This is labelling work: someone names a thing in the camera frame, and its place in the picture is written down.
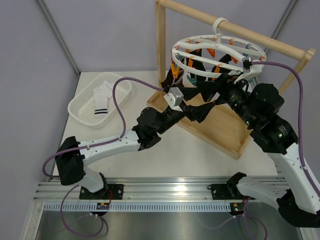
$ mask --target red wire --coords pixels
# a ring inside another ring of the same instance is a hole
[[[113,196],[114,196],[111,190],[108,191],[108,196],[109,196],[109,203],[108,203],[108,205],[110,205],[110,204],[111,204],[111,200],[112,200],[112,198],[113,198]]]

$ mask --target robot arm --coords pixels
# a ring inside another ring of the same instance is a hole
[[[178,87],[167,87],[165,99],[169,106],[166,110],[159,112],[152,107],[145,108],[137,118],[138,125],[127,130],[121,139],[119,136],[112,136],[78,142],[74,136],[68,137],[58,152],[71,148],[81,149],[58,155],[55,158],[61,184],[65,186],[79,184],[97,195],[108,191],[108,184],[103,174],[92,171],[88,165],[116,154],[149,149],[161,140],[158,134],[163,134],[184,117],[201,123],[215,103],[191,106],[183,101],[183,99],[193,98],[198,93],[199,90],[196,88],[181,88],[180,90]]]

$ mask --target wooden frame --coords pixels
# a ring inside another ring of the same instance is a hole
[[[216,16],[209,15],[207,13],[201,12],[199,10],[193,9],[191,7],[185,6],[183,4],[171,0],[155,1],[156,47],[159,85],[166,78],[166,9],[170,9],[172,11],[186,15],[190,18],[199,20],[200,22],[203,22],[210,26],[212,26],[214,22],[218,19]],[[302,69],[307,65],[309,60],[313,57],[314,53],[316,52],[314,48],[309,48],[308,51],[305,51],[294,46],[288,45],[286,43],[280,42],[278,40],[272,39],[270,37],[264,36],[260,33],[251,31],[244,27],[238,26],[228,21],[220,22],[217,27],[222,31],[227,31],[229,33],[235,34],[243,39],[262,45],[278,53],[298,60],[299,62],[294,68],[298,73],[302,71]],[[281,95],[287,90],[287,88],[290,86],[294,79],[295,77],[292,73],[286,78],[286,80],[282,83],[282,85],[279,88],[279,93]],[[158,109],[159,111],[163,111],[166,107],[166,103],[163,102],[161,99],[162,94],[156,92],[149,99],[148,104],[151,107]],[[195,100],[190,101],[190,104],[199,105],[203,104],[203,101],[198,97],[195,98]],[[237,115],[235,115],[235,113],[231,109],[226,107],[224,108],[225,109],[218,107],[217,111],[219,111],[220,113],[227,113],[226,116],[228,116],[228,118],[220,119],[220,121],[226,123],[232,122],[232,124],[234,124],[237,123],[238,120],[240,120],[240,118]],[[198,125],[193,125],[190,121],[188,122],[185,120],[181,121],[179,125],[182,126],[184,129],[188,130],[189,132],[193,133],[194,135],[198,136],[199,138],[212,144],[213,146],[218,147],[234,159],[238,159],[250,140],[250,131],[246,130],[243,135],[236,136],[239,139],[239,143],[242,145],[240,148],[235,149],[221,142],[222,139],[226,138],[228,131],[227,128],[224,127],[224,134],[222,134],[221,132],[218,135],[216,135],[217,132],[212,132],[213,135],[206,134],[207,132],[210,132],[210,128],[217,125],[216,121],[219,121],[219,119],[217,119],[216,117],[210,117],[210,114],[207,118],[208,119],[206,119],[203,123]],[[236,134],[243,133],[243,127],[244,126],[239,125],[240,129],[238,132],[236,132]]]

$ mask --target black mounting bracket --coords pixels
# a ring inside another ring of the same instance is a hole
[[[124,195],[123,184],[110,184],[108,183],[108,190],[101,189],[97,192],[90,192],[85,187],[81,187],[79,199],[81,200],[109,200],[108,191],[112,192],[112,200],[122,200]]]

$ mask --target white sock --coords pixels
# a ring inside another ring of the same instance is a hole
[[[113,86],[104,81],[101,86],[93,90],[93,98],[95,103],[95,118],[104,118],[108,115],[108,99],[112,97]]]

